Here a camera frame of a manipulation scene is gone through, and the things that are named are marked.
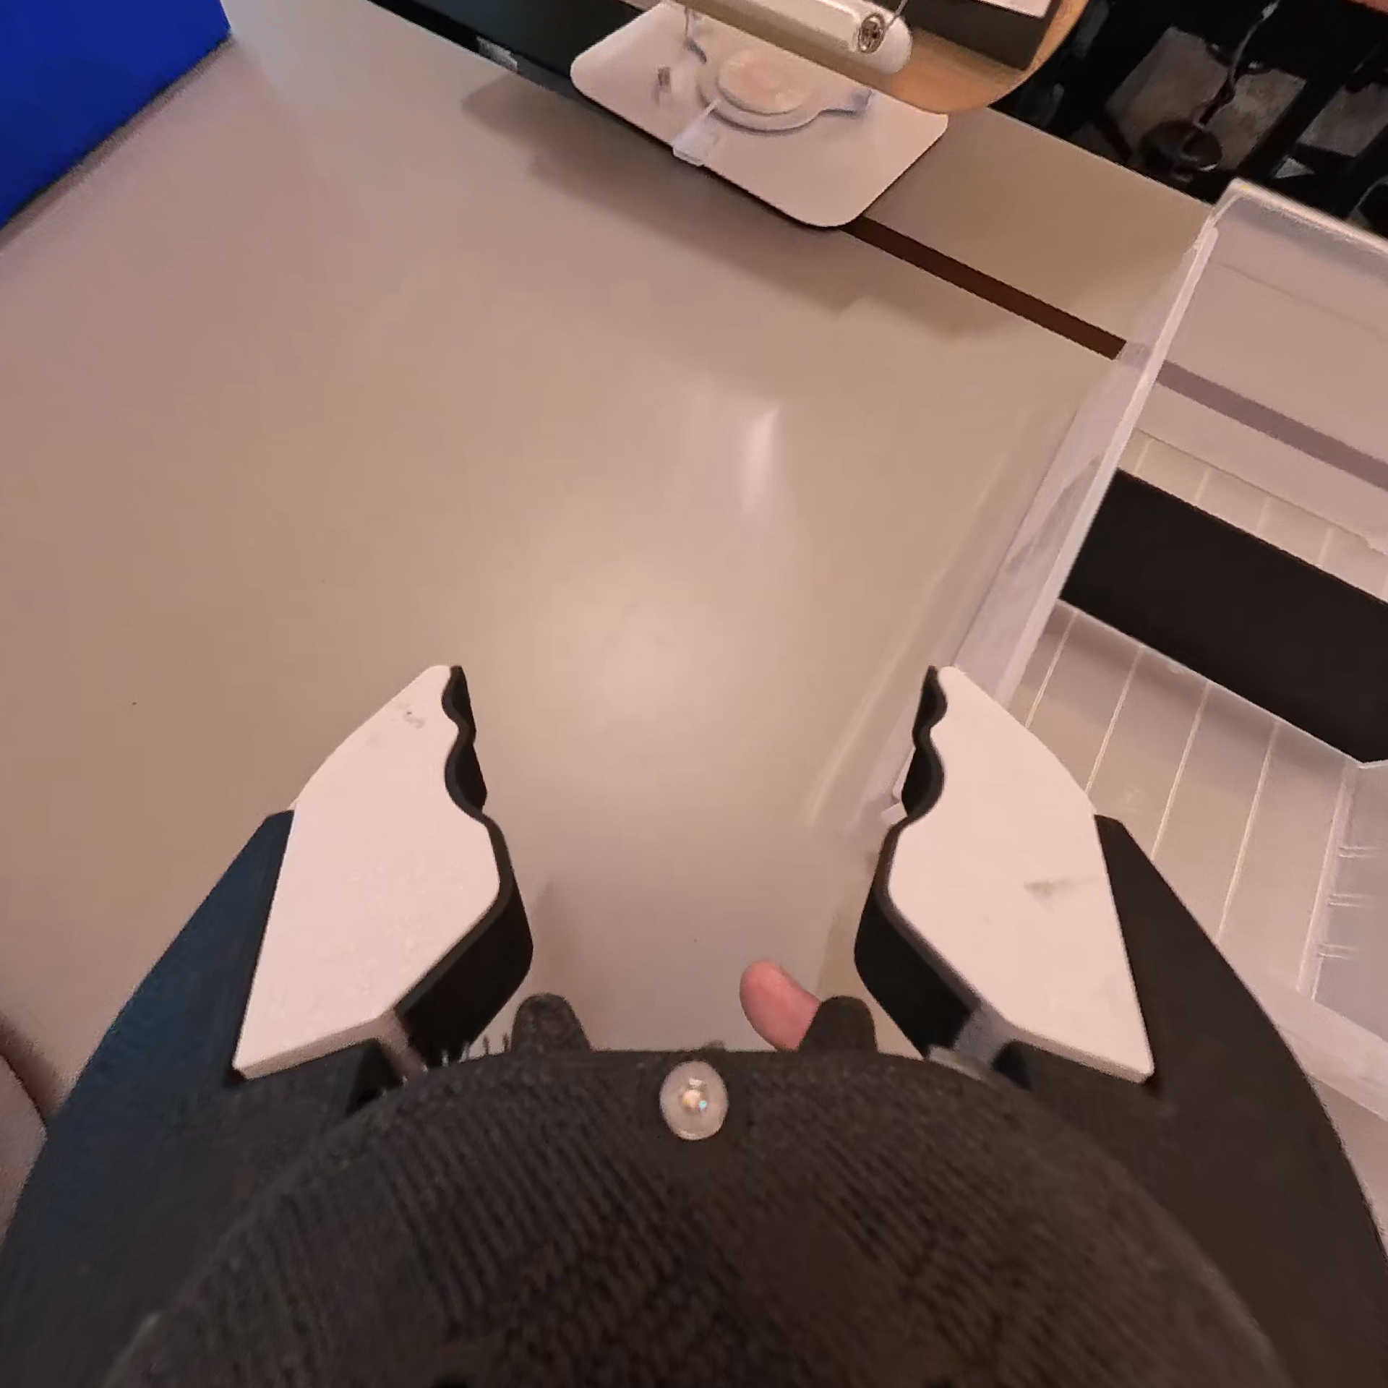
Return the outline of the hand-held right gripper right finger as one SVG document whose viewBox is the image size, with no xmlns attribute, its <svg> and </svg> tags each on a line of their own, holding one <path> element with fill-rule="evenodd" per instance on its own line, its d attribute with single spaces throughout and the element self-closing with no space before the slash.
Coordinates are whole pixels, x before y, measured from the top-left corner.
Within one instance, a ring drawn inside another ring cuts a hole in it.
<svg viewBox="0 0 1388 1388">
<path fill-rule="evenodd" d="M 1020 1043 L 1150 1079 L 1098 815 L 1063 761 L 962 669 L 929 667 L 900 802 L 854 964 L 912 1049 L 990 1066 Z"/>
</svg>

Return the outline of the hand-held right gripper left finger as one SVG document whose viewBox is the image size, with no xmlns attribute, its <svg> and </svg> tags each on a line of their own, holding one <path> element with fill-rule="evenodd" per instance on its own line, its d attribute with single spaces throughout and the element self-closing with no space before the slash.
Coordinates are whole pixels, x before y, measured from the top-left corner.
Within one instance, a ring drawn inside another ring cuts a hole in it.
<svg viewBox="0 0 1388 1388">
<path fill-rule="evenodd" d="M 424 669 L 313 771 L 290 810 L 241 1077 L 371 1043 L 410 1078 L 485 1046 L 534 958 L 486 802 L 460 666 Z"/>
</svg>

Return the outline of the clear plastic bin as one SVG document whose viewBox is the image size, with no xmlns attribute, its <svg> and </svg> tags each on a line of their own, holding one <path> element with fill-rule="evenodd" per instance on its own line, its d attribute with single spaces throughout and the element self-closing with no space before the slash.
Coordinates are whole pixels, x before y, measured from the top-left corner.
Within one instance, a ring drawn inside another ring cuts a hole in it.
<svg viewBox="0 0 1388 1388">
<path fill-rule="evenodd" d="M 1233 186 L 1050 442 L 953 656 L 1379 1118 L 1386 310 L 1383 241 Z"/>
</svg>

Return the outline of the white stand base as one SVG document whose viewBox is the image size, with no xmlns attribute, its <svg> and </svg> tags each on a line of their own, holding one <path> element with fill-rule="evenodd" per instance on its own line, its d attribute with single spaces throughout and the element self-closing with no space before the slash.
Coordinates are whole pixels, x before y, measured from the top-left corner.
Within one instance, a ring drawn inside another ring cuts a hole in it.
<svg viewBox="0 0 1388 1388">
<path fill-rule="evenodd" d="M 572 62 L 578 90 L 812 228 L 860 216 L 949 116 L 886 90 L 913 54 L 877 2 L 656 2 Z"/>
</svg>

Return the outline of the black office chair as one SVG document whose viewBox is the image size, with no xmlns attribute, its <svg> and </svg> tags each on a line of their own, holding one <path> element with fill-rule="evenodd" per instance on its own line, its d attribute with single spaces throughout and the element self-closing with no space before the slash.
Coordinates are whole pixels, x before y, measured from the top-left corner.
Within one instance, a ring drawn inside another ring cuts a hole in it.
<svg viewBox="0 0 1388 1388">
<path fill-rule="evenodd" d="M 1004 114 L 1215 200 L 1386 231 L 1386 2 L 1100 1 Z"/>
</svg>

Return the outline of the wooden document board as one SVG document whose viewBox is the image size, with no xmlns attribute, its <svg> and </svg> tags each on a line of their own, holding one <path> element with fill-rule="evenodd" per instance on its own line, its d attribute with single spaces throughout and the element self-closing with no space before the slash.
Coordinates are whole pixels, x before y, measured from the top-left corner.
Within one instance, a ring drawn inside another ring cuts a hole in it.
<svg viewBox="0 0 1388 1388">
<path fill-rule="evenodd" d="M 1085 15 L 1089 2 L 1062 1 L 1030 63 L 1011 67 L 974 49 L 912 28 L 912 51 L 903 66 L 888 70 L 875 54 L 851 50 L 848 38 L 812 30 L 802 14 L 807 2 L 687 1 L 685 7 L 776 47 L 833 70 L 870 89 L 932 114 L 953 115 L 984 109 L 1011 95 L 1060 49 Z"/>
</svg>

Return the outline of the blue plastic bin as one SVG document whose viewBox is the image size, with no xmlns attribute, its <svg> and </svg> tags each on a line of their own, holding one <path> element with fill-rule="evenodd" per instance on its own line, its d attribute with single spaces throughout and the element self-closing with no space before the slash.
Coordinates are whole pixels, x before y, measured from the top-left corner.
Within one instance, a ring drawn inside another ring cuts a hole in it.
<svg viewBox="0 0 1388 1388">
<path fill-rule="evenodd" d="M 2 4 L 2 221 L 212 54 L 220 1 Z"/>
</svg>

